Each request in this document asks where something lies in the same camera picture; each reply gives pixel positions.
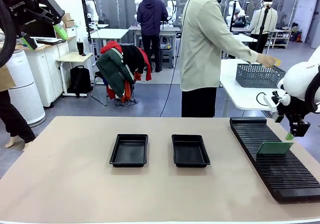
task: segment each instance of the hand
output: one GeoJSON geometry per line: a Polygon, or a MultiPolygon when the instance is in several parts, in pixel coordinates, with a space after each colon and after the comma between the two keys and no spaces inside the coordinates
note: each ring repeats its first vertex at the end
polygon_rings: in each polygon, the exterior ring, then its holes
{"type": "Polygon", "coordinates": [[[261,53],[258,53],[258,59],[256,61],[266,68],[272,68],[276,63],[276,58],[265,56],[261,53]]]}

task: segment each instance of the beige jacket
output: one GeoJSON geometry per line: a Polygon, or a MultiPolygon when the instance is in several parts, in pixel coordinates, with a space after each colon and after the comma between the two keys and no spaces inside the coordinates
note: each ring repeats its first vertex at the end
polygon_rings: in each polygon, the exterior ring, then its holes
{"type": "Polygon", "coordinates": [[[2,66],[0,68],[0,92],[13,88],[15,85],[7,66],[2,66]]]}
{"type": "Polygon", "coordinates": [[[182,14],[185,17],[181,38],[182,91],[219,86],[221,50],[256,62],[258,54],[230,33],[217,0],[188,2],[182,14]]]}

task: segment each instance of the plastic tray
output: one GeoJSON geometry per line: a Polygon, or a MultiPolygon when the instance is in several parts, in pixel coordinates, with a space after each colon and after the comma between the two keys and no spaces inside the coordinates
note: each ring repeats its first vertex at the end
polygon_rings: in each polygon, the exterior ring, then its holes
{"type": "Polygon", "coordinates": [[[210,165],[204,141],[200,135],[172,135],[173,161],[177,167],[205,168],[210,165]]]}
{"type": "Polygon", "coordinates": [[[278,202],[320,201],[320,183],[289,150],[257,155],[263,142],[281,142],[266,118],[230,118],[230,126],[269,192],[278,202]]]}
{"type": "Polygon", "coordinates": [[[114,167],[143,167],[147,144],[146,134],[118,134],[109,163],[114,167]]]}

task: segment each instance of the beige tabletop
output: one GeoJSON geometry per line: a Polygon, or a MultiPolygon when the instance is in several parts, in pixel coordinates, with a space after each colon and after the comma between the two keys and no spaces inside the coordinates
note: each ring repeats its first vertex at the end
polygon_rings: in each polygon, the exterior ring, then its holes
{"type": "Polygon", "coordinates": [[[62,57],[58,58],[58,62],[73,62],[73,63],[82,63],[90,58],[93,53],[86,53],[86,56],[79,55],[78,52],[66,53],[62,57]]]}
{"type": "MultiPolygon", "coordinates": [[[[283,139],[286,132],[268,125],[283,139]]],[[[320,165],[291,150],[320,180],[320,165]]],[[[229,119],[57,117],[0,180],[0,220],[26,223],[292,221],[320,218],[320,203],[277,203],[229,119]],[[117,134],[148,134],[143,168],[113,168],[117,134]],[[172,134],[199,134],[211,160],[177,168],[172,134]]]]}

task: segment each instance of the plastic basket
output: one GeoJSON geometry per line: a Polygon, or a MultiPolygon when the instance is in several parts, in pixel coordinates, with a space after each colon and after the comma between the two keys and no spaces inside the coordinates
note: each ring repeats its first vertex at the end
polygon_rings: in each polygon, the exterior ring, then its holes
{"type": "Polygon", "coordinates": [[[277,88],[286,72],[274,66],[265,68],[261,64],[238,64],[236,81],[244,88],[277,88]]]}

